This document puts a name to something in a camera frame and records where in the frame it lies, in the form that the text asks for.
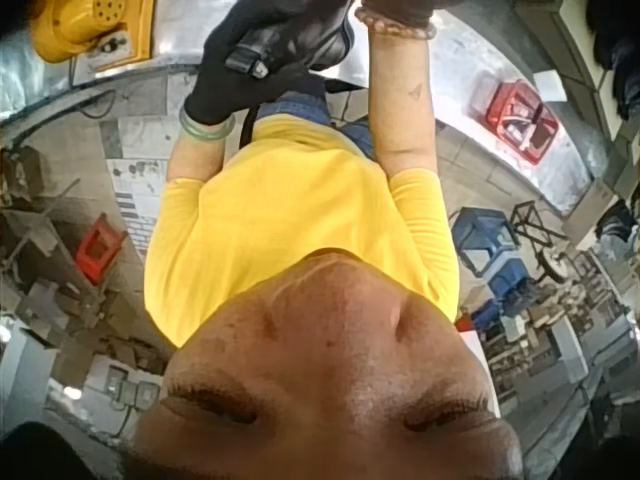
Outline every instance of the yellow t-shirt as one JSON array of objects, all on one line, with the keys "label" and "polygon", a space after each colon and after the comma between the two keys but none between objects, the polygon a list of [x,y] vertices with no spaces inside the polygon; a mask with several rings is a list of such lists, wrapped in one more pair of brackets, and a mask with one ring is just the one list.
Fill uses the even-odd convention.
[{"label": "yellow t-shirt", "polygon": [[353,253],[454,320],[458,262],[437,176],[388,181],[342,134],[289,115],[259,121],[208,182],[167,185],[146,308],[180,347],[228,299],[322,248]]}]

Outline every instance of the tiled floor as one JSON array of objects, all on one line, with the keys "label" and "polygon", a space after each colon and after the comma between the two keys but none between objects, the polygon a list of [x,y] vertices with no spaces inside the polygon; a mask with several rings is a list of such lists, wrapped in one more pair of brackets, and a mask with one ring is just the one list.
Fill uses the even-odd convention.
[{"label": "tiled floor", "polygon": [[[133,83],[127,91],[117,93],[113,109],[104,119],[67,115],[37,131],[27,142],[44,155],[44,196],[56,195],[75,177],[81,179],[53,212],[54,220],[82,232],[106,212],[115,227],[129,229],[111,281],[138,312],[136,335],[147,341],[157,338],[157,333],[144,310],[143,258],[158,215],[166,163],[179,131],[177,115],[192,84],[193,76],[188,74]],[[342,124],[366,115],[367,93],[330,95],[328,105],[334,122]],[[94,111],[104,108],[94,106]],[[236,129],[227,140],[227,158],[237,151],[244,113],[237,114]],[[539,199],[527,184],[456,130],[441,129],[437,147],[451,220],[464,206],[494,208],[509,215],[515,204]],[[542,202],[539,209],[550,227],[559,228],[560,220]],[[529,250],[524,248],[522,255],[534,272],[536,265]],[[460,298],[465,302],[482,281],[464,267],[461,275]]]}]

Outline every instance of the hand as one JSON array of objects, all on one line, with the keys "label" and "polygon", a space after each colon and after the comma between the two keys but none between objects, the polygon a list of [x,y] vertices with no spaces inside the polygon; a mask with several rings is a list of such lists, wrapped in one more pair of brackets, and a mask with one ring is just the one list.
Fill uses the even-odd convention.
[{"label": "hand", "polygon": [[464,0],[362,0],[362,6],[374,14],[400,25],[427,30],[434,10],[452,7]]},{"label": "hand", "polygon": [[207,38],[198,79],[184,108],[203,125],[217,125],[229,116],[275,100],[306,72],[302,64],[290,64],[258,80],[227,68],[225,60],[251,29],[302,14],[307,2],[300,0],[240,0]]}]

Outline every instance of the bracelet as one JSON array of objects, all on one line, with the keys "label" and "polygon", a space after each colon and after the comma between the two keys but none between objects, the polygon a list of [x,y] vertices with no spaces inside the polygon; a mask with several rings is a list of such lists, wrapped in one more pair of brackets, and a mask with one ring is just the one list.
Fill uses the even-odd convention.
[{"label": "bracelet", "polygon": [[437,33],[432,22],[429,22],[426,29],[407,27],[366,7],[358,7],[355,15],[369,30],[382,35],[414,40],[432,40]]},{"label": "bracelet", "polygon": [[180,120],[180,125],[182,125],[182,129],[188,133],[193,138],[200,140],[202,142],[215,142],[217,140],[223,140],[227,138],[233,128],[236,126],[236,117],[231,114],[229,118],[227,118],[220,128],[220,130],[216,132],[205,132],[200,128],[200,126],[194,122],[187,112],[185,112],[184,107],[180,110],[180,115],[178,116]]}]

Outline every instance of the metal sheet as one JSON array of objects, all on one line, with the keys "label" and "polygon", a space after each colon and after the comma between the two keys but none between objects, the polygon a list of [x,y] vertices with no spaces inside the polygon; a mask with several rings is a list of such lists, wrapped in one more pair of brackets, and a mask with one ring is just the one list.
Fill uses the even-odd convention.
[{"label": "metal sheet", "polygon": [[0,44],[0,120],[69,89],[68,63],[46,63],[24,30]]},{"label": "metal sheet", "polygon": [[[96,74],[80,56],[74,85],[118,77],[130,71],[197,64],[208,33],[220,23],[234,3],[235,0],[156,0],[153,59]],[[525,76],[496,47],[453,15],[437,12],[434,22],[439,30],[431,44],[431,84],[436,117],[500,158],[531,183],[560,213],[569,214],[591,183],[591,177],[566,130],[560,130],[537,167],[526,163],[498,141],[479,119],[500,82],[526,80]],[[323,72],[323,75],[366,87],[369,81],[368,34],[358,21],[354,19],[352,23],[355,30],[353,50],[344,62]],[[8,94],[15,105],[11,112],[50,95],[52,91],[68,88],[66,76],[60,75],[60,67],[45,65],[41,61],[38,63],[33,54],[28,54],[29,48],[30,45],[25,43],[11,56],[14,71],[20,71],[19,62],[28,58],[29,72],[34,72],[30,76],[13,77],[16,85]],[[4,46],[0,48],[0,55],[4,49]]]}]

